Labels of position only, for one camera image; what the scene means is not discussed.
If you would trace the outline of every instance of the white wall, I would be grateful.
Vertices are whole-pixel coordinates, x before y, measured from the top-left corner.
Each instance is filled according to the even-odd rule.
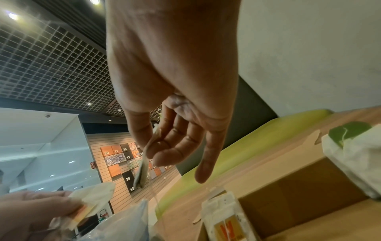
[[[239,74],[280,116],[381,104],[379,0],[243,0]]]
[[[90,168],[93,161],[81,123],[75,117],[52,142],[38,151],[35,160],[24,169],[26,185],[17,187],[14,183],[11,191],[55,191],[61,186],[64,190],[74,191],[98,184],[97,170]]]

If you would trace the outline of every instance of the wooden table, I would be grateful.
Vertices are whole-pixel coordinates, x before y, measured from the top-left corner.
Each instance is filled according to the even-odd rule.
[[[163,235],[165,241],[195,241],[201,223],[199,222],[193,225],[192,221],[199,214],[201,203],[206,200],[208,189],[214,186],[224,185],[243,173],[292,150],[300,145],[303,140],[315,130],[320,130],[322,135],[325,135],[331,128],[350,121],[365,121],[372,125],[381,123],[381,106],[334,113],[291,140],[280,144],[262,155],[253,157],[251,160],[224,173],[213,181],[206,182],[201,188],[190,192],[174,202],[172,206],[165,211],[163,217],[155,224],[156,228]]]

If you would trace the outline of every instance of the cardboard box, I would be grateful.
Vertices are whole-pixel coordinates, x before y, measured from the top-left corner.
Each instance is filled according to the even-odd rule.
[[[319,131],[314,132],[299,147],[225,185],[225,189],[232,191],[239,199],[262,239],[273,236],[268,240],[331,240],[324,239],[324,233],[319,234],[317,238],[307,233],[299,233],[305,231],[300,227],[311,228],[313,224],[310,224],[310,221],[318,225],[317,219],[320,217],[336,217],[333,212],[344,211],[344,208],[346,212],[356,212],[356,208],[350,207],[351,205],[362,205],[362,208],[377,210],[377,220],[380,224],[381,203],[365,201],[368,197],[324,156],[321,144],[315,145],[318,137]],[[343,218],[341,222],[341,226],[344,227],[345,223],[350,221]],[[313,229],[316,235],[319,229],[322,232],[326,231],[322,226],[316,226]],[[347,235],[341,232],[333,233],[338,237],[345,236],[348,241]],[[208,240],[203,225],[197,240]]]

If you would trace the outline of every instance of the ceiling light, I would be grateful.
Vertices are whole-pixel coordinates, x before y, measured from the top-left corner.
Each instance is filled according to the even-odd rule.
[[[8,17],[12,18],[13,20],[19,20],[19,16],[15,13],[8,13]]]
[[[98,5],[100,1],[99,0],[90,0],[90,2],[94,5]]]

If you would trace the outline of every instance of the gray wall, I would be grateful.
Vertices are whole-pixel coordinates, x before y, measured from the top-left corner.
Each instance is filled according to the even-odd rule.
[[[381,104],[380,0],[242,0],[238,47],[279,116]]]
[[[239,78],[237,99],[224,148],[276,117],[275,112],[242,78]],[[190,157],[177,165],[181,175],[200,163],[204,146],[205,142]]]

